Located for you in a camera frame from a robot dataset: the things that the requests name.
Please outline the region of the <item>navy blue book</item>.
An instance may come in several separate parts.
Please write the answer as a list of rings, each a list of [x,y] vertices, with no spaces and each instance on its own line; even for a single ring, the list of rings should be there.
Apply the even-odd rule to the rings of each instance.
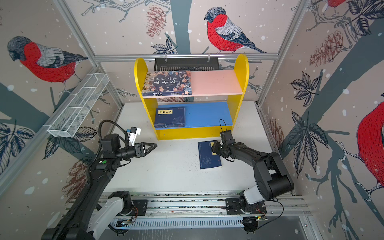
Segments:
[[[185,107],[157,108],[155,116],[155,127],[172,126],[185,127]]]
[[[161,126],[161,127],[155,127],[156,130],[171,130],[171,129],[184,129],[186,127],[172,127],[172,126]]]
[[[216,169],[222,167],[221,157],[212,152],[212,147],[216,141],[198,142],[200,169]]]

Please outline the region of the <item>illustrated colourful cover book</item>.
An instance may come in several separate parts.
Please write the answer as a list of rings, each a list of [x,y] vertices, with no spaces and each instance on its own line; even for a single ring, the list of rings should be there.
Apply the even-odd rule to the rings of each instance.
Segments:
[[[147,72],[142,95],[144,97],[191,95],[190,71]]]

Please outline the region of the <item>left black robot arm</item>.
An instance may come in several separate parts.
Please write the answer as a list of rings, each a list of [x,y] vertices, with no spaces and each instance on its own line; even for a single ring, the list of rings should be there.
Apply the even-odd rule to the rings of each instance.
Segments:
[[[130,145],[128,137],[110,134],[100,140],[96,159],[87,170],[87,183],[70,210],[55,228],[48,228],[43,240],[97,240],[118,215],[131,217],[134,221],[145,205],[134,205],[128,191],[109,195],[107,202],[96,211],[103,191],[122,166],[122,161],[143,158],[158,145],[136,143]]]

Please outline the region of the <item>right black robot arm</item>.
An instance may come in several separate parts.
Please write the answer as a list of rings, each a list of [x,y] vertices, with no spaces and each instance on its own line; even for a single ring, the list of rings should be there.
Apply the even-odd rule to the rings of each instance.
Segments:
[[[258,204],[272,200],[294,190],[294,181],[276,152],[264,153],[236,142],[231,131],[220,133],[221,142],[214,142],[211,150],[227,161],[240,160],[251,166],[255,185],[240,193],[240,209],[245,213],[254,211]]]

